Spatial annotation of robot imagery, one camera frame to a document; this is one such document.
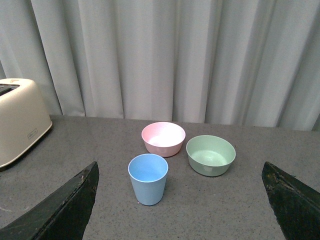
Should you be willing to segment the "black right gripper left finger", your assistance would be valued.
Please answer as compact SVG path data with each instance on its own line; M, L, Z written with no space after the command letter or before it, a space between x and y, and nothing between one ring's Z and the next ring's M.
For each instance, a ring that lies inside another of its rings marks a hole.
M92 162L0 230L2 240L81 240L96 201L99 167Z

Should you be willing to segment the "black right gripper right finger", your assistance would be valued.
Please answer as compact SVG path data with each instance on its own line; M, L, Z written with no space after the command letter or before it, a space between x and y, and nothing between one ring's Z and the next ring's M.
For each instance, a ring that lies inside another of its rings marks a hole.
M262 181L276 220L287 240L320 238L320 193L270 162Z

